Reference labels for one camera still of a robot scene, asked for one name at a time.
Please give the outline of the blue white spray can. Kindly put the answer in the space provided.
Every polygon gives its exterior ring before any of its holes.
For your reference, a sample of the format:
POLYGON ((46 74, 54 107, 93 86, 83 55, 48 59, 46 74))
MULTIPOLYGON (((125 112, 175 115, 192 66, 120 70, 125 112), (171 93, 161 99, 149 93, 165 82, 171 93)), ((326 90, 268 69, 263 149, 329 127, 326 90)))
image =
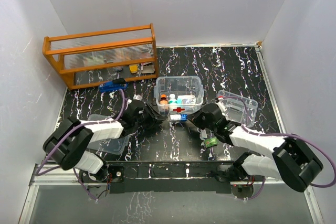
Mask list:
POLYGON ((168 116, 169 122, 186 122, 187 115, 186 114, 170 114, 168 116))

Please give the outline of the brown bottle orange cap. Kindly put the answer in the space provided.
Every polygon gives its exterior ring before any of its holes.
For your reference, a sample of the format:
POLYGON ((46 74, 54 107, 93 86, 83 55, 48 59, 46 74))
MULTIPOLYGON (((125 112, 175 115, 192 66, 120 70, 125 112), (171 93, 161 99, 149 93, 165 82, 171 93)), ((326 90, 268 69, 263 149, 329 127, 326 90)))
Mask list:
POLYGON ((167 96, 165 94, 162 94, 160 96, 159 104, 160 105, 167 105, 169 103, 167 96))

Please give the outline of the white bottle green band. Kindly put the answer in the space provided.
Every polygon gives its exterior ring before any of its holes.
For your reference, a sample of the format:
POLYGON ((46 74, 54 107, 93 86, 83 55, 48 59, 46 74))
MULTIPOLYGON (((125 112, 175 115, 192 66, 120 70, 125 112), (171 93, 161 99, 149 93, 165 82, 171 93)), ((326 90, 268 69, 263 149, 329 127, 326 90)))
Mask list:
POLYGON ((169 95, 169 104, 177 104, 176 96, 173 93, 169 95))

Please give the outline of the clear first aid box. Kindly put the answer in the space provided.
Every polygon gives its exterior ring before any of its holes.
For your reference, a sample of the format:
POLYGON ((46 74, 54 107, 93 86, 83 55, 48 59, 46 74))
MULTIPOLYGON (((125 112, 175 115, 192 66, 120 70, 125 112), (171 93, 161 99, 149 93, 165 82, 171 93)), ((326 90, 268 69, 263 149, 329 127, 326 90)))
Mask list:
POLYGON ((204 87, 198 76, 159 77, 154 97, 161 115, 192 114, 204 103, 204 87))

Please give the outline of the clear divider tray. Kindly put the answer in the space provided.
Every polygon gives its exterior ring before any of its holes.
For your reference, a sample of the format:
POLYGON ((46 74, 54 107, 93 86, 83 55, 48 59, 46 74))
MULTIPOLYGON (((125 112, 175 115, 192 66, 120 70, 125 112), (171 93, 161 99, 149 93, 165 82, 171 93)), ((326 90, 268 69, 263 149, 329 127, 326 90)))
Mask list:
POLYGON ((228 120, 244 124, 246 127, 254 126, 258 109, 257 101, 225 90, 219 90, 217 98, 219 97, 224 98, 226 111, 223 114, 228 120))

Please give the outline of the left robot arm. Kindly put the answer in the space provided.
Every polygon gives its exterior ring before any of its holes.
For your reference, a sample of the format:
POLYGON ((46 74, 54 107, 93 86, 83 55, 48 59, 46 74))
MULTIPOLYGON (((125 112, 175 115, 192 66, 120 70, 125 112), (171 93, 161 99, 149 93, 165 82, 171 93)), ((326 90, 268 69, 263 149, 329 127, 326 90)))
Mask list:
POLYGON ((118 116, 96 121, 83 121, 73 117, 65 119, 44 142, 46 160, 52 159, 63 170, 79 169, 96 181, 108 177, 108 165, 103 158, 87 150, 90 143, 128 137, 139 127, 151 130, 160 125, 165 117, 151 105, 131 100, 123 105, 118 116))

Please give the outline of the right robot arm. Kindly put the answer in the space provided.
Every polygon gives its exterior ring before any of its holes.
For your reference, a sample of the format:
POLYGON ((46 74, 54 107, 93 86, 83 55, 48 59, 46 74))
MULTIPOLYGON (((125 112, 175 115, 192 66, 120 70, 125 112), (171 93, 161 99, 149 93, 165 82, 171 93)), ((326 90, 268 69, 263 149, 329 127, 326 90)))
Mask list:
POLYGON ((323 170, 322 162, 298 136, 248 130, 243 124, 229 120, 218 103, 205 105, 187 119, 199 129, 212 131, 220 142, 251 151, 229 170, 240 180, 250 176, 271 177, 303 192, 323 170))

